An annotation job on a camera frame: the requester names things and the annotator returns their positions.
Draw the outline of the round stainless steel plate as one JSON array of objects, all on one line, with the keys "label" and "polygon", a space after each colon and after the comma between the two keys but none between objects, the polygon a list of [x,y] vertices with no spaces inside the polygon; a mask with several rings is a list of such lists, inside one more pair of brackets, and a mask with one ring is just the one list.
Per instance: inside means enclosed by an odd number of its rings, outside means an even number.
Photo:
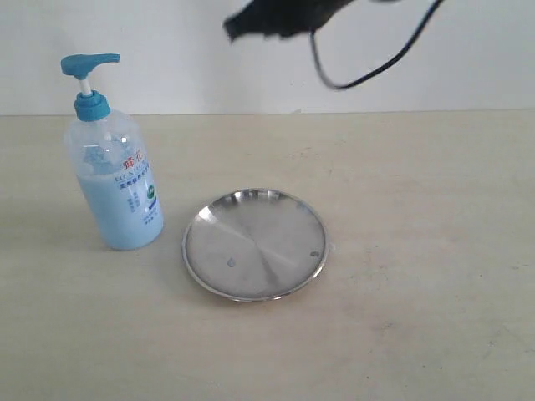
[{"label": "round stainless steel plate", "polygon": [[[294,195],[249,188],[202,207],[187,226],[182,257],[204,289],[235,302],[280,299],[323,270],[328,232],[318,213]],[[235,261],[229,267],[229,259]]]}]

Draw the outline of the blue pump lotion bottle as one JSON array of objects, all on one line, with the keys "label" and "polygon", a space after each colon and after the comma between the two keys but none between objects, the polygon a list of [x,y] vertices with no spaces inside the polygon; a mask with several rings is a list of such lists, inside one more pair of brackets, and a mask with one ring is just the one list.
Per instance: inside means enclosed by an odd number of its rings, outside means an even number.
[{"label": "blue pump lotion bottle", "polygon": [[94,68],[119,61],[117,53],[75,54],[61,60],[63,74],[80,85],[76,118],[66,129],[64,143],[105,244],[129,251],[153,242],[163,230],[164,216],[140,126],[112,109],[89,84]]}]

